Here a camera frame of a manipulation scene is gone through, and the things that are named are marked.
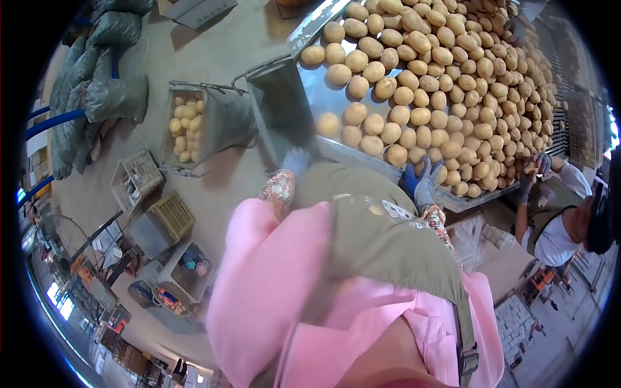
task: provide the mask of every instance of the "yellow plastic crate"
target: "yellow plastic crate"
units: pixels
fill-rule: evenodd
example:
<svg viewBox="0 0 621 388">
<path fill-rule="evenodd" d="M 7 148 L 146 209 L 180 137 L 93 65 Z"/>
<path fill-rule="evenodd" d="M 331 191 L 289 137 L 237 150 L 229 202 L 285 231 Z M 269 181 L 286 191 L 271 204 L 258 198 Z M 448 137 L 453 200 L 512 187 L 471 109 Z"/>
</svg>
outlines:
<svg viewBox="0 0 621 388">
<path fill-rule="evenodd" d="M 194 226 L 194 217 L 176 192 L 168 194 L 149 208 L 166 227 L 173 243 L 178 243 Z"/>
</svg>

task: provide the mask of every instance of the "blue hose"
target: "blue hose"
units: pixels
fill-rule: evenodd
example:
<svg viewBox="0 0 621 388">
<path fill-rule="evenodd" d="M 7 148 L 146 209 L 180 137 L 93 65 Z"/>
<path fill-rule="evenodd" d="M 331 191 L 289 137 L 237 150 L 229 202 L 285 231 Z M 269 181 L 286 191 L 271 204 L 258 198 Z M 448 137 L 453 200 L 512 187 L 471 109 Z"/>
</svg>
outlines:
<svg viewBox="0 0 621 388">
<path fill-rule="evenodd" d="M 49 110 L 50 110 L 50 107 L 49 107 L 49 106 L 46 106 L 46 107 L 44 107 L 44 108 L 41 108 L 41 109 L 39 109 L 38 111 L 34 111 L 33 113 L 29 114 L 29 115 L 28 115 L 28 119 L 30 120 L 31 118 L 36 117 L 36 116 L 38 116 L 38 115 L 40 115 L 40 114 L 44 114 L 44 113 L 46 113 L 46 112 L 47 112 L 47 111 L 49 111 Z"/>
<path fill-rule="evenodd" d="M 32 198 L 36 193 L 38 193 L 39 190 L 43 189 L 45 186 L 47 186 L 49 182 L 52 182 L 53 180 L 54 180 L 54 177 L 49 176 L 45 178 L 43 181 L 41 181 L 38 185 L 33 187 L 32 190 L 27 192 L 24 198 L 22 198 L 22 200 L 17 203 L 17 208 L 19 209 L 20 207 L 24 206 L 24 204 L 28 202 L 30 198 Z"/>
<path fill-rule="evenodd" d="M 58 116 L 51 117 L 46 121 L 40 122 L 39 124 L 35 124 L 32 127 L 26 130 L 26 140 L 32 138 L 35 135 L 40 134 L 46 129 L 55 127 L 58 124 L 62 124 L 67 121 L 71 121 L 73 119 L 77 119 L 78 117 L 84 117 L 84 110 L 77 109 L 75 111 L 59 114 Z"/>
</svg>

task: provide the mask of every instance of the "olive vest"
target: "olive vest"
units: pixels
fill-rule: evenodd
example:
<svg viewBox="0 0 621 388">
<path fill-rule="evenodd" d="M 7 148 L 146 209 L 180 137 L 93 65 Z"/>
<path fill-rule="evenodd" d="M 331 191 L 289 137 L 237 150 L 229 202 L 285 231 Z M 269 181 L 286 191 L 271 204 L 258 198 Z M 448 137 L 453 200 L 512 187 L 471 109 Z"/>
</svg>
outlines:
<svg viewBox="0 0 621 388">
<path fill-rule="evenodd" d="M 584 199 L 554 176 L 534 185 L 528 195 L 527 205 L 528 226 L 533 228 L 528 238 L 528 253 L 535 256 L 535 244 L 539 236 L 557 215 L 582 202 Z"/>
<path fill-rule="evenodd" d="M 460 386 L 467 387 L 479 359 L 461 268 L 435 231 L 418 218 L 412 200 L 368 169 L 315 163 L 296 186 L 292 207 L 308 208 L 322 201 L 332 203 L 331 254 L 301 321 L 321 326 L 340 285 L 350 277 L 428 292 L 453 304 Z M 275 361 L 272 368 L 278 366 Z M 266 372 L 251 387 L 273 384 L 275 370 Z"/>
</svg>

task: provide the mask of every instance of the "stainless steel tray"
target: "stainless steel tray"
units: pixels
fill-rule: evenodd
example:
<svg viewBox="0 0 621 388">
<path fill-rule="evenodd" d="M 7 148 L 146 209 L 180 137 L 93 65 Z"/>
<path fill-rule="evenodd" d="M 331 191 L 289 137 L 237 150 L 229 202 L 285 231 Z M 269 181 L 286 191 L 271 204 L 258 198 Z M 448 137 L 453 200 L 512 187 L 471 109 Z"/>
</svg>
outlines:
<svg viewBox="0 0 621 388">
<path fill-rule="evenodd" d="M 388 101 L 379 100 L 373 94 L 373 88 L 369 89 L 365 97 L 357 99 L 347 93 L 345 86 L 341 87 L 327 84 L 325 81 L 328 67 L 326 63 L 307 66 L 299 63 L 297 60 L 300 52 L 306 47 L 311 45 L 325 46 L 325 42 L 322 41 L 324 25 L 330 21 L 340 22 L 342 20 L 341 15 L 343 10 L 350 2 L 351 0 L 324 1 L 315 11 L 311 12 L 289 36 L 291 58 L 296 61 L 297 70 L 308 100 L 310 112 L 315 119 L 326 112 L 333 112 L 336 115 L 340 115 L 353 101 L 363 103 L 368 109 L 368 114 L 377 113 L 384 118 L 388 116 L 389 111 L 394 107 L 392 98 Z M 357 43 L 358 39 L 346 36 L 341 46 L 345 49 L 345 53 L 347 54 L 356 49 Z M 396 77 L 404 68 L 406 68 L 405 64 L 400 62 L 399 66 L 391 70 L 387 75 Z M 343 145 L 340 143 L 340 137 L 327 139 L 317 136 L 317 143 L 321 155 L 326 158 L 352 166 L 365 166 L 386 176 L 395 183 L 398 183 L 402 176 L 403 170 L 385 162 L 383 156 L 376 158 L 358 151 L 357 149 Z M 444 208 L 448 210 L 462 212 L 507 194 L 518 187 L 519 182 L 515 182 L 513 185 L 503 190 L 486 192 L 480 197 L 472 199 L 454 196 L 446 187 L 439 186 L 438 188 L 440 188 L 440 190 L 436 191 L 436 201 L 438 205 L 444 206 Z"/>
</svg>

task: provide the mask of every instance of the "hand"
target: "hand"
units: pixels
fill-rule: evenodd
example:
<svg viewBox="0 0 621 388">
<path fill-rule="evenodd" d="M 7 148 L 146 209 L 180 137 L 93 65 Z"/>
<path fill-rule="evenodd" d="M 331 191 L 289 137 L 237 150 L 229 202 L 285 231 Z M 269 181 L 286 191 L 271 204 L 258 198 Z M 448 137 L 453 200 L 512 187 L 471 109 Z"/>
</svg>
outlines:
<svg viewBox="0 0 621 388">
<path fill-rule="evenodd" d="M 528 20 L 524 15 L 520 14 L 509 19 L 505 23 L 505 30 L 511 33 L 511 36 L 507 38 L 507 42 L 515 43 L 516 46 L 524 46 L 524 37 L 526 36 L 526 27 L 528 23 L 524 20 Z"/>
<path fill-rule="evenodd" d="M 519 200 L 521 204 L 525 204 L 528 202 L 528 194 L 530 190 L 533 188 L 535 181 L 537 180 L 537 174 L 532 173 L 530 175 L 526 175 L 524 171 L 520 171 L 520 196 Z"/>
<path fill-rule="evenodd" d="M 288 169 L 297 178 L 309 167 L 311 154 L 303 148 L 290 148 L 284 156 L 282 169 Z"/>
<path fill-rule="evenodd" d="M 421 211 L 425 206 L 433 204 L 433 195 L 435 194 L 435 186 L 438 184 L 440 175 L 440 167 L 444 165 L 444 161 L 440 160 L 431 167 L 429 156 L 423 155 L 423 170 L 420 175 L 414 173 L 414 166 L 406 167 L 406 188 L 410 197 L 414 201 L 416 209 Z"/>
<path fill-rule="evenodd" d="M 546 153 L 536 152 L 533 155 L 533 161 L 539 167 L 538 174 L 543 174 L 544 178 L 550 175 L 550 168 L 552 167 L 552 157 Z"/>
</svg>

